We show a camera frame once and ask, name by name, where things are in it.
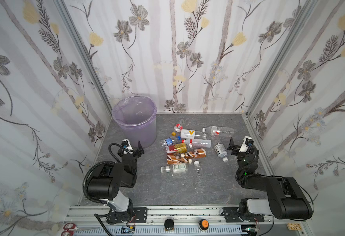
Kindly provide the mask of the clear bottle red white label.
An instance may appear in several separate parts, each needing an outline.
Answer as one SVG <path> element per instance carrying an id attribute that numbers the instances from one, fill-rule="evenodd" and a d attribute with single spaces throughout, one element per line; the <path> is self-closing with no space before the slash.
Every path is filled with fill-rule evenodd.
<path id="1" fill-rule="evenodd" d="M 209 126 L 203 127 L 202 132 L 206 133 L 209 136 L 219 136 L 219 137 L 232 137 L 235 133 L 235 130 L 230 127 L 222 127 L 222 126 Z"/>

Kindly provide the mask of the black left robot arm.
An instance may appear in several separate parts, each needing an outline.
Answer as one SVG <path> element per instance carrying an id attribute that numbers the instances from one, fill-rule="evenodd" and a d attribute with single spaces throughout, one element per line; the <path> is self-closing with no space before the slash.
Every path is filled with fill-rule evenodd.
<path id="1" fill-rule="evenodd" d="M 131 198 L 126 197 L 121 188 L 133 188 L 137 181 L 137 161 L 144 148 L 138 142 L 133 148 L 125 139 L 121 144 L 111 143 L 109 154 L 114 161 L 102 161 L 92 166 L 83 178 L 83 194 L 91 202 L 109 207 L 106 214 L 94 214 L 99 223 L 146 223 L 147 208 L 134 207 Z"/>

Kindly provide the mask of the clear bottle green label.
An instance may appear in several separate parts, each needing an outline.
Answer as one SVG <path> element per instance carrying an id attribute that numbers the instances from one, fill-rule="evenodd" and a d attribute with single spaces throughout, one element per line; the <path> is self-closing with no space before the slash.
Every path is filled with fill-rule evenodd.
<path id="1" fill-rule="evenodd" d="M 180 164 L 173 164 L 169 166 L 163 166 L 161 167 L 161 173 L 183 173 L 188 170 L 187 164 L 180 163 Z"/>

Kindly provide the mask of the clear bottle blue white label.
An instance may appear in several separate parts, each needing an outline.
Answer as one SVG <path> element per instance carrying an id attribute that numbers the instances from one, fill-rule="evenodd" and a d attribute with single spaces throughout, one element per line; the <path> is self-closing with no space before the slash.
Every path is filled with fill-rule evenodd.
<path id="1" fill-rule="evenodd" d="M 228 157 L 227 157 L 228 153 L 222 143 L 216 144 L 214 146 L 214 151 L 216 152 L 216 155 L 223 160 L 223 162 L 228 161 Z"/>

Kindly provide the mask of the clear unlabelled bottle white cap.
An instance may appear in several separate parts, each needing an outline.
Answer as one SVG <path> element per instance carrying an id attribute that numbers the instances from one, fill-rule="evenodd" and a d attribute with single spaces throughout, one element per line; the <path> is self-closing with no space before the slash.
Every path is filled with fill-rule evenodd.
<path id="1" fill-rule="evenodd" d="M 197 176 L 197 185 L 198 187 L 203 187 L 204 186 L 204 182 L 203 182 L 203 171 L 200 165 L 199 161 L 195 161 L 194 162 L 194 167 L 195 167 L 195 171 L 196 171 L 196 176 Z"/>

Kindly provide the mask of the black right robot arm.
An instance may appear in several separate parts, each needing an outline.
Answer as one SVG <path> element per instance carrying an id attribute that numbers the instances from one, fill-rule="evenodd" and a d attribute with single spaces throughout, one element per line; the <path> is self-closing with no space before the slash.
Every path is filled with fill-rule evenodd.
<path id="1" fill-rule="evenodd" d="M 236 182 L 244 189 L 265 192 L 267 198 L 241 199 L 235 210 L 223 213 L 226 217 L 238 218 L 248 222 L 257 217 L 273 216 L 279 220 L 304 221 L 313 216 L 312 199 L 307 199 L 303 188 L 294 177 L 266 176 L 256 172 L 259 161 L 259 150 L 250 137 L 245 137 L 241 145 L 230 139 L 227 150 L 236 156 L 238 169 Z"/>

